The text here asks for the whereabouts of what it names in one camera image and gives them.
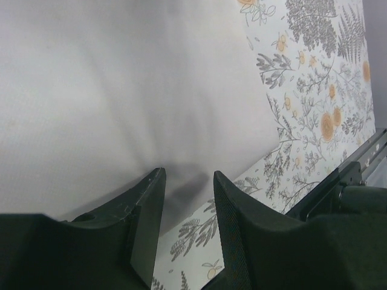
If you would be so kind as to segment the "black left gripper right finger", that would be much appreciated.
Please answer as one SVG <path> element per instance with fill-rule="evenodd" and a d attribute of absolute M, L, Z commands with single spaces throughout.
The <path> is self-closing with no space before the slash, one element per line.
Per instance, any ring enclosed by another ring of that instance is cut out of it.
<path fill-rule="evenodd" d="M 385 289 L 386 216 L 329 214 L 303 222 L 213 176 L 230 289 Z"/>

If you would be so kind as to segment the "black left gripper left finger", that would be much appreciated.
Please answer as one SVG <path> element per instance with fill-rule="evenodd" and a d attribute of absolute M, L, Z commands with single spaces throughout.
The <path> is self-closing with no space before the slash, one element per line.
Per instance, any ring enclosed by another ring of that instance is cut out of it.
<path fill-rule="evenodd" d="M 166 187 L 154 169 L 75 220 L 1 215 L 2 289 L 149 289 Z"/>

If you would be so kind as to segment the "white t shirt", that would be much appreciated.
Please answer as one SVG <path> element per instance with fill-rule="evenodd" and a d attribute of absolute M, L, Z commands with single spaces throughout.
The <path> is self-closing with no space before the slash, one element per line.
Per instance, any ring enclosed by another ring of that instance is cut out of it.
<path fill-rule="evenodd" d="M 167 232 L 279 143 L 236 1 L 2 1 L 1 211 L 71 219 L 167 172 Z"/>

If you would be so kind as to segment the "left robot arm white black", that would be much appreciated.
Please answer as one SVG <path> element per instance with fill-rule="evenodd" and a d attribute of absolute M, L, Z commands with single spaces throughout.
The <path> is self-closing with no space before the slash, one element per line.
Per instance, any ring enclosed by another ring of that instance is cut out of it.
<path fill-rule="evenodd" d="M 386 190 L 335 186 L 309 221 L 213 177 L 224 270 L 209 289 L 385 289 Z M 71 222 L 1 215 L 2 289 L 149 289 L 166 172 Z"/>

